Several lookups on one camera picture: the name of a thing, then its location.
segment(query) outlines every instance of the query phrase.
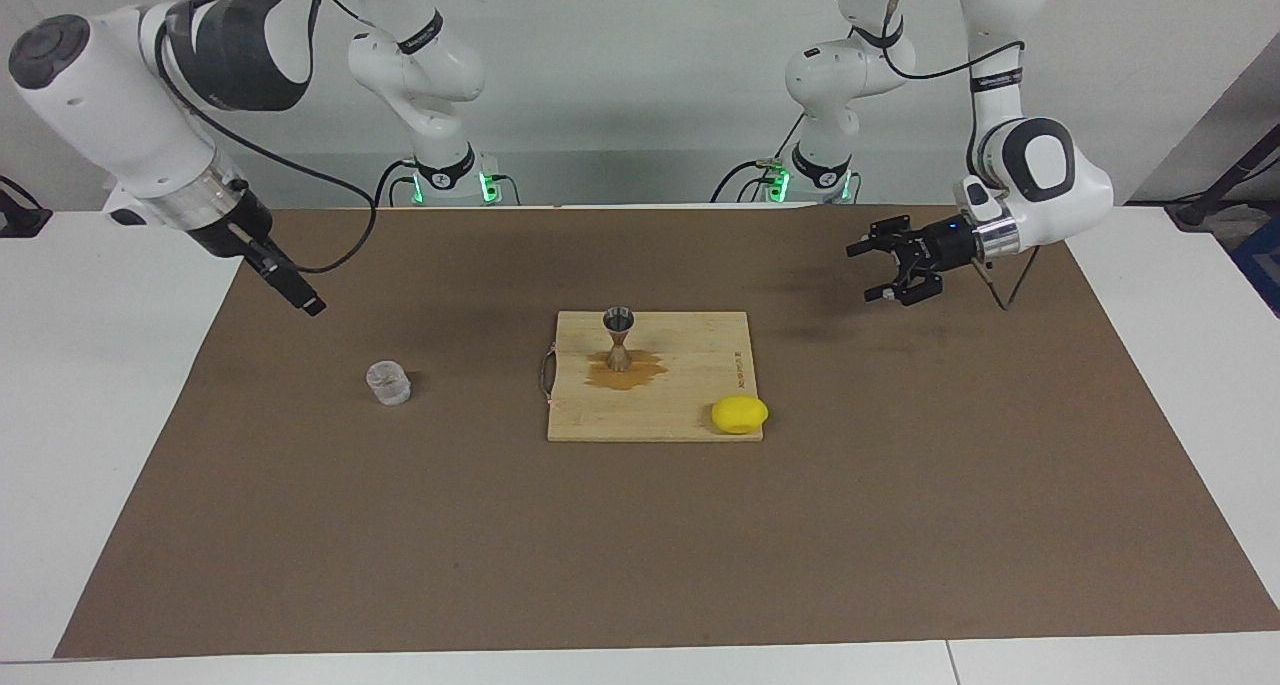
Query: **bamboo cutting board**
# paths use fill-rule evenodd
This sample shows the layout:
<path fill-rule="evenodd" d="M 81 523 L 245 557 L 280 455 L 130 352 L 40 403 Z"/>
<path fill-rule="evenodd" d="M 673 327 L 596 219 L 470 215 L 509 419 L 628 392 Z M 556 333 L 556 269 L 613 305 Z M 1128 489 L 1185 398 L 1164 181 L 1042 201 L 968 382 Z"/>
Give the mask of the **bamboo cutting board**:
<path fill-rule="evenodd" d="M 559 312 L 556 385 L 547 439 L 553 443 L 758 443 L 764 433 L 726 435 L 710 410 L 754 396 L 755 362 L 745 312 L 636 312 L 627 335 L 632 365 L 613 373 L 602 312 Z"/>

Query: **yellow lemon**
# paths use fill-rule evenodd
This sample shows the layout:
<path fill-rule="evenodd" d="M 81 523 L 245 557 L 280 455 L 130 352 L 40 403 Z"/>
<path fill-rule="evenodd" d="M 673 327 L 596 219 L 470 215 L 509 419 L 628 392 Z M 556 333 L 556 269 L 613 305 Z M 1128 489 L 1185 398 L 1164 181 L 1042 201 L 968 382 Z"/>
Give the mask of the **yellow lemon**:
<path fill-rule="evenodd" d="M 712 406 L 712 421 L 730 435 L 755 433 L 768 419 L 764 401 L 751 396 L 731 396 Z"/>

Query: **white table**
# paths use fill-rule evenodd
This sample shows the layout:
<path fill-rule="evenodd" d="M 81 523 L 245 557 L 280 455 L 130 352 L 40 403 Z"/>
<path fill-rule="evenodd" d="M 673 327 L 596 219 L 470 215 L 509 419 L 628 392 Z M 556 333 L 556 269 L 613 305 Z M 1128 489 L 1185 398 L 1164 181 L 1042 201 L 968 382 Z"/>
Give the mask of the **white table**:
<path fill-rule="evenodd" d="M 1207 236 L 1120 210 L 1070 247 L 1280 600 L 1280 321 Z M 0 242 L 0 684 L 1280 682 L 1280 633 L 547 653 L 47 661 L 236 264 L 61 214 Z"/>

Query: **stain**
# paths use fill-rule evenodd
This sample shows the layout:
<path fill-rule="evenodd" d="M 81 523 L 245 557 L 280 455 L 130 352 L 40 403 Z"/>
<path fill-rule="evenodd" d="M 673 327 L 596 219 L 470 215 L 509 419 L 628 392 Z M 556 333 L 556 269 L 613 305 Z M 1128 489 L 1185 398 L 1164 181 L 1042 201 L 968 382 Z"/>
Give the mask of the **stain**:
<path fill-rule="evenodd" d="M 586 371 L 586 384 L 593 388 L 608 388 L 612 391 L 634 391 L 640 385 L 653 383 L 658 375 L 671 373 L 662 366 L 662 359 L 648 351 L 627 351 L 631 356 L 631 367 L 626 373 L 609 370 L 608 352 L 598 352 L 588 356 L 590 367 Z"/>

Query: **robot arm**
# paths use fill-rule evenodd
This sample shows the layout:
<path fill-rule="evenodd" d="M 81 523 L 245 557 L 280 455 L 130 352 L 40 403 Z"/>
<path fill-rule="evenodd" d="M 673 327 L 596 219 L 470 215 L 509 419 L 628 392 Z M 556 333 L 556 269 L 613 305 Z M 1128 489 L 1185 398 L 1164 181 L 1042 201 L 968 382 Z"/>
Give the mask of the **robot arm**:
<path fill-rule="evenodd" d="M 480 97 L 480 56 L 453 35 L 431 0 L 358 1 L 375 29 L 352 38 L 351 73 L 407 125 L 425 192 L 452 202 L 492 201 L 497 196 L 485 166 L 454 108 Z"/>
<path fill-rule="evenodd" d="M 787 152 L 785 166 L 791 181 L 786 198 L 829 202 L 840 196 L 859 133 L 850 102 L 906 82 L 888 67 L 886 51 L 897 67 L 915 67 L 915 49 L 904 33 L 901 15 L 884 20 L 887 1 L 840 0 L 841 14 L 851 26 L 849 38 L 815 44 L 791 56 L 787 92 L 804 108 L 804 119 L 800 140 Z M 882 26 L 887 35 L 882 35 Z"/>
<path fill-rule="evenodd" d="M 319 315 L 324 301 L 270 238 L 270 213 L 147 67 L 143 47 L 154 52 L 155 37 L 140 42 L 145 20 L 125 9 L 28 29 L 9 56 L 18 92 L 166 225 L 215 256 L 244 257 L 294 307 Z"/>
<path fill-rule="evenodd" d="M 1111 211 L 1111 179 L 1065 125 L 1023 114 L 1021 49 L 1006 46 L 1021 41 L 1046 1 L 960 0 L 970 58 L 980 60 L 970 67 L 970 174 L 955 187 L 961 214 L 919 230 L 910 229 L 909 216 L 896 216 L 850 246 L 850 257 L 882 251 L 899 265 L 895 280 L 867 291 L 868 301 L 913 305 L 942 292 L 942 271 L 1066 239 Z"/>
<path fill-rule="evenodd" d="M 143 56 L 164 12 L 174 70 L 221 110 L 283 111 L 311 85 L 321 0 L 187 0 L 155 6 L 140 33 Z"/>

